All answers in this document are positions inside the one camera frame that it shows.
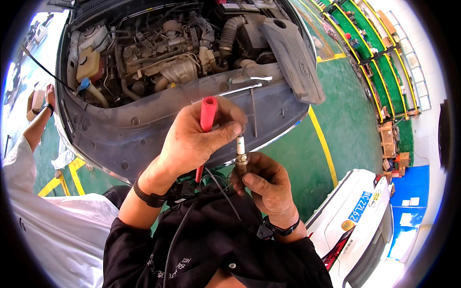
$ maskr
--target white car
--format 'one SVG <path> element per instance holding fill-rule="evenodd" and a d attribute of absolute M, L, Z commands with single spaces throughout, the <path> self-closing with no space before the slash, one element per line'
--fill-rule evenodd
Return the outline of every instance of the white car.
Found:
<path fill-rule="evenodd" d="M 333 287 L 361 287 L 392 242 L 394 221 L 385 177 L 354 169 L 307 221 L 307 235 Z"/>

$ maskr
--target license plate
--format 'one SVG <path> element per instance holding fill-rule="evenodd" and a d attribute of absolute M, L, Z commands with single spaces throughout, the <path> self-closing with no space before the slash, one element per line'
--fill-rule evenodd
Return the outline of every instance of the license plate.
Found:
<path fill-rule="evenodd" d="M 362 217 L 363 211 L 365 210 L 368 202 L 370 201 L 371 193 L 363 191 L 362 196 L 355 205 L 355 208 L 352 210 L 351 214 L 349 215 L 349 220 L 352 220 L 355 223 L 358 223 L 360 217 Z"/>

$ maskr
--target coolant reservoir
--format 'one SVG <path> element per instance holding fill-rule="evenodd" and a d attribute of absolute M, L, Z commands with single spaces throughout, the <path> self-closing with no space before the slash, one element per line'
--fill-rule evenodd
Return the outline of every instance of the coolant reservoir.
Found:
<path fill-rule="evenodd" d="M 93 51 L 91 47 L 86 48 L 78 58 L 77 81 L 88 77 L 91 81 L 96 81 L 102 77 L 102 62 L 98 51 Z"/>

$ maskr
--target hand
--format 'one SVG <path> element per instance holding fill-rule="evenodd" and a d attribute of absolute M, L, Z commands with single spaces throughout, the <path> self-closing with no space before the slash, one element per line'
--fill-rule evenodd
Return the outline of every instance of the hand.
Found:
<path fill-rule="evenodd" d="M 54 85 L 49 84 L 45 90 L 45 99 L 47 103 L 50 103 L 53 106 L 53 109 L 56 105 L 56 95 L 54 94 Z"/>
<path fill-rule="evenodd" d="M 231 142 L 244 131 L 245 113 L 224 97 L 217 97 L 218 108 L 213 125 L 220 127 L 204 133 L 200 127 L 201 101 L 184 107 L 176 116 L 163 144 L 162 152 L 152 161 L 138 182 L 145 193 L 164 194 L 154 190 L 153 179 L 161 171 L 163 179 L 176 180 L 184 173 L 202 166 L 213 152 Z"/>
<path fill-rule="evenodd" d="M 245 193 L 246 185 L 251 190 L 258 209 L 269 215 L 269 221 L 287 229 L 298 221 L 298 210 L 291 196 L 291 184 L 285 168 L 261 152 L 247 153 L 247 173 L 242 179 L 232 171 L 230 182 L 239 195 Z"/>

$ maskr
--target black wristwatch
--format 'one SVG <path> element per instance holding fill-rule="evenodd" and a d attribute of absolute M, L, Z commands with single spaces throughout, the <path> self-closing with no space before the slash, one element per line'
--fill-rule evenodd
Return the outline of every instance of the black wristwatch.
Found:
<path fill-rule="evenodd" d="M 138 186 L 138 179 L 136 179 L 135 184 L 133 185 L 133 190 L 135 191 L 136 195 L 144 202 L 147 203 L 147 205 L 154 207 L 154 208 L 160 208 L 163 206 L 163 203 L 168 199 L 169 193 L 167 192 L 165 195 L 157 195 L 157 194 L 146 194 L 139 189 Z"/>
<path fill-rule="evenodd" d="M 51 110 L 51 116 L 53 116 L 53 112 L 54 112 L 53 105 L 51 105 L 50 103 L 46 103 L 46 104 L 43 106 L 43 109 L 45 109 L 46 107 L 50 108 L 50 110 Z"/>
<path fill-rule="evenodd" d="M 289 227 L 288 229 L 282 229 L 275 225 L 272 225 L 269 222 L 269 216 L 264 217 L 262 221 L 263 223 L 259 227 L 257 235 L 259 238 L 267 240 L 267 239 L 270 239 L 274 233 L 277 233 L 281 236 L 290 235 L 291 233 L 293 233 L 296 227 L 298 227 L 300 219 L 298 218 L 298 221 L 295 224 L 293 224 L 291 227 Z"/>

